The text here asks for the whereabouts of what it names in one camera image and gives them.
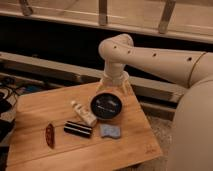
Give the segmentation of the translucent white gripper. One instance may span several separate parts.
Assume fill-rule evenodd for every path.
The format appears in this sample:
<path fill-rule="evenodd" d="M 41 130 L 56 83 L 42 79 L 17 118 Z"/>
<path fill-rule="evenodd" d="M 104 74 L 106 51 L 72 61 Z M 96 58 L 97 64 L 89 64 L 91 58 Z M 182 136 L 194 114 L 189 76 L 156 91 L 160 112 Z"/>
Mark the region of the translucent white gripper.
<path fill-rule="evenodd" d="M 130 93 L 131 85 L 129 83 L 129 74 L 124 71 L 118 77 L 108 76 L 106 73 L 103 73 L 102 78 L 100 79 L 96 92 L 104 92 L 107 90 L 118 91 L 123 95 L 128 95 Z"/>

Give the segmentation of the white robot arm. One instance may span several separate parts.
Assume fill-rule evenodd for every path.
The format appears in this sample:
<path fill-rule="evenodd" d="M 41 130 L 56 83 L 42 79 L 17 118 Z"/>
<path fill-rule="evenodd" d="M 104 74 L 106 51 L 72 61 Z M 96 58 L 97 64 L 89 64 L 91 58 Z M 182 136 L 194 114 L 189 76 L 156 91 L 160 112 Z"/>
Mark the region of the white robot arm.
<path fill-rule="evenodd" d="M 126 81 L 129 65 L 187 89 L 175 112 L 166 171 L 213 171 L 213 52 L 136 47 L 127 34 L 103 40 L 98 50 L 103 84 Z"/>

